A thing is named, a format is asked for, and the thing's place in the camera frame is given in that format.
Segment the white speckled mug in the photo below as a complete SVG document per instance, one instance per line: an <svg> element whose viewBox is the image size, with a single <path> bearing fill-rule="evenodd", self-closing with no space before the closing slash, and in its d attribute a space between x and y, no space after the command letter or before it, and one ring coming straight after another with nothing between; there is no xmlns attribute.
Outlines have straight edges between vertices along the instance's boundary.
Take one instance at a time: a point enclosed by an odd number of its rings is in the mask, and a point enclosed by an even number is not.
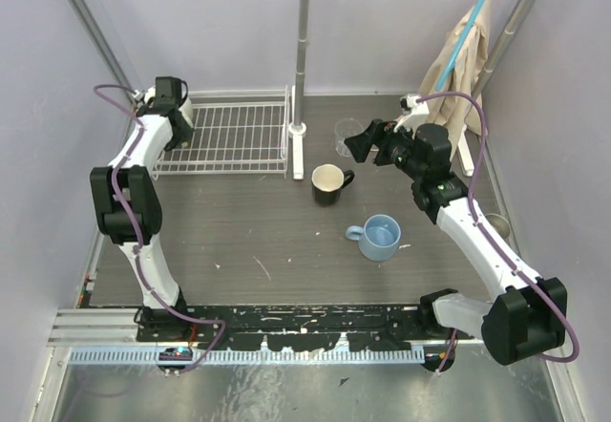
<svg viewBox="0 0 611 422"><path fill-rule="evenodd" d="M194 127L193 104L189 97L187 97L186 100L180 105L179 110L189 126Z"/></svg>

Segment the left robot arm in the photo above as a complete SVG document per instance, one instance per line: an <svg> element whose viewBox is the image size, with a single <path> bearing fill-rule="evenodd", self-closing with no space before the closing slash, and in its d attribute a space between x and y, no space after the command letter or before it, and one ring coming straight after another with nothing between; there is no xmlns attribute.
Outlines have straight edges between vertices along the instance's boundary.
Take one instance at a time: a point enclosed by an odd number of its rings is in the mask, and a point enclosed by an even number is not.
<svg viewBox="0 0 611 422"><path fill-rule="evenodd" d="M147 91L99 84L94 93L133 121L118 154L90 173L98 230L121 250L136 275L142 293L136 321L156 328L170 342L182 341L194 319L161 247L163 214L152 171L162 154L192 140L188 85L177 77L159 76Z"/></svg>

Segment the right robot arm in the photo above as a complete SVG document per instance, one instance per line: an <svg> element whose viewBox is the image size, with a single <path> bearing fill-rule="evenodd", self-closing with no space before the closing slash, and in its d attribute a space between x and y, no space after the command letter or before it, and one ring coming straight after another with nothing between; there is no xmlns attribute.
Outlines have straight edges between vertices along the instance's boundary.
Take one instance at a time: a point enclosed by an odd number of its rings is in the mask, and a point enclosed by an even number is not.
<svg viewBox="0 0 611 422"><path fill-rule="evenodd" d="M452 170L445 128L426 123L408 131L396 121L375 119L345 145L359 163L375 149L375 165L393 165L410 177L418 208L453 240L488 290L488 303L453 289L422 296L418 325L424 336L438 340L451 329L462 331L482 340L501 365L548 358L563 346L569 330L564 284L542 278L498 236Z"/></svg>

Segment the black mug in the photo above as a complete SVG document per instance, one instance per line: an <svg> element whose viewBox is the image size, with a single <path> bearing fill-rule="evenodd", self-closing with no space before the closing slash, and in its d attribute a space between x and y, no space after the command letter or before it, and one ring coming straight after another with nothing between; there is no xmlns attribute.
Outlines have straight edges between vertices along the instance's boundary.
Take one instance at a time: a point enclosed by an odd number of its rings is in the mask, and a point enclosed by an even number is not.
<svg viewBox="0 0 611 422"><path fill-rule="evenodd" d="M321 206L335 204L342 191L350 185L355 178L352 170L342 170L334 164L317 166L311 174L312 195L314 201Z"/></svg>

